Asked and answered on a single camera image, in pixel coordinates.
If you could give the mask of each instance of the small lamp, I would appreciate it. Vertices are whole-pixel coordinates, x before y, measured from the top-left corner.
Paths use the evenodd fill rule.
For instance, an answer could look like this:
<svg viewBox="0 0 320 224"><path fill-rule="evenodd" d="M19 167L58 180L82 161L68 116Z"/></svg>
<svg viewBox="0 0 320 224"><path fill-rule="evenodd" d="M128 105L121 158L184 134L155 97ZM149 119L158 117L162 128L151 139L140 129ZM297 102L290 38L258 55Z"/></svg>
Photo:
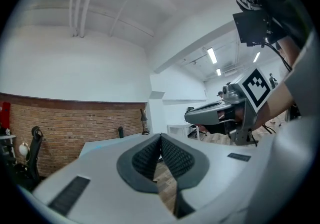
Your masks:
<svg viewBox="0 0 320 224"><path fill-rule="evenodd" d="M148 118L146 117L144 110L140 109L140 112L141 112L141 118L140 118L140 120L142 121L142 128L143 128L142 135L148 135L148 134L150 133L150 132L146 129L146 124L147 124Z"/></svg>
<svg viewBox="0 0 320 224"><path fill-rule="evenodd" d="M30 160L30 148L26 142L22 142L22 144L19 146L19 152L21 155L24 156L25 162L27 163Z"/></svg>

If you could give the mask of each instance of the person's arm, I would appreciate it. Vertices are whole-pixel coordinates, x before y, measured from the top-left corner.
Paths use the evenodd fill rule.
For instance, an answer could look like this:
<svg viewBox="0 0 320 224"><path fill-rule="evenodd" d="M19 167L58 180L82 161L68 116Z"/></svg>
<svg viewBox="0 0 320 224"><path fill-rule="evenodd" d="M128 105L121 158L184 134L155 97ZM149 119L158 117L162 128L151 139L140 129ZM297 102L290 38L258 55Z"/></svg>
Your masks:
<svg viewBox="0 0 320 224"><path fill-rule="evenodd" d="M275 118L293 105L294 99L291 96L284 82L277 86L263 107L258 111L253 130L262 126L265 122Z"/></svg>
<svg viewBox="0 0 320 224"><path fill-rule="evenodd" d="M288 64L293 67L297 57L299 56L300 49L297 47L297 45L294 43L291 37L287 36L280 40L278 40L278 43L282 50L284 51L284 54L286 55L286 59L288 60Z"/></svg>

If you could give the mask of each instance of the gray sleeve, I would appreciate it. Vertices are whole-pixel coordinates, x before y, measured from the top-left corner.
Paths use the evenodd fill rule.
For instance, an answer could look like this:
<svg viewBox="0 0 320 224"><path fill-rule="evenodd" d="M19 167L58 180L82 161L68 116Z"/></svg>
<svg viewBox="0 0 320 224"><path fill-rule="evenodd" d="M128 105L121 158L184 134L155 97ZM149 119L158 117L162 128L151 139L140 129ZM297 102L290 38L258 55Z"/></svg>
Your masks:
<svg viewBox="0 0 320 224"><path fill-rule="evenodd" d="M320 43L317 32L313 30L296 61L293 71L284 81L302 116L319 113L319 79Z"/></svg>

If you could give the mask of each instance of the black chair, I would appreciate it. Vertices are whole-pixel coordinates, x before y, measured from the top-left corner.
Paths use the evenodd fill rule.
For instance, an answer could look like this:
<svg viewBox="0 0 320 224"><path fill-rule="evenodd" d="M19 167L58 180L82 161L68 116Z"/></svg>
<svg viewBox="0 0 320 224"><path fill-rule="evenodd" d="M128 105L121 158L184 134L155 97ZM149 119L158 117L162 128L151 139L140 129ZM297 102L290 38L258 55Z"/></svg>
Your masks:
<svg viewBox="0 0 320 224"><path fill-rule="evenodd" d="M191 127L194 128L194 130L191 133L189 133L188 136L194 135L194 137L197 139L197 127L195 125L192 125ZM202 131L199 131L199 134L204 134L205 136L208 136L207 133L202 132Z"/></svg>
<svg viewBox="0 0 320 224"><path fill-rule="evenodd" d="M37 161L43 134L39 126L32 128L33 139L26 155L26 164L16 164L14 166L15 181L25 189L32 191L43 179L40 177Z"/></svg>

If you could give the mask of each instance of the table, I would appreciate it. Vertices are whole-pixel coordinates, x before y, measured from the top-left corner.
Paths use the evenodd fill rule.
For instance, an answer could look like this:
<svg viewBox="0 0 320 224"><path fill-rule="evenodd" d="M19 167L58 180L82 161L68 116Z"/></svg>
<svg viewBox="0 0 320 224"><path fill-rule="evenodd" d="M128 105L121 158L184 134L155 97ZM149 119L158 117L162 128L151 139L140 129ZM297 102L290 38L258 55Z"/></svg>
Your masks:
<svg viewBox="0 0 320 224"><path fill-rule="evenodd" d="M188 138L188 128L190 126L192 126L192 125L193 124L189 124L189 123L177 124L177 125L167 125L167 130L168 130L168 133L170 134L171 133L171 128L182 128L183 136ZM200 140L199 127L198 126L196 126L196 137L197 137L198 140Z"/></svg>
<svg viewBox="0 0 320 224"><path fill-rule="evenodd" d="M86 142L80 152L79 157L82 157L84 154L88 153L91 150L99 149L104 146L110 146L117 143L122 143L127 140L133 139L135 137L139 137L141 134L132 134L129 136L124 136L123 138L114 138L109 140L102 140L102 141L96 141L96 142Z"/></svg>
<svg viewBox="0 0 320 224"><path fill-rule="evenodd" d="M10 143L12 144L12 146L10 146L11 148L11 153L13 155L13 157L15 158L15 151L14 151L14 142L13 142L13 138L15 138L15 135L1 135L0 136L0 140L6 140L6 139L10 139Z"/></svg>

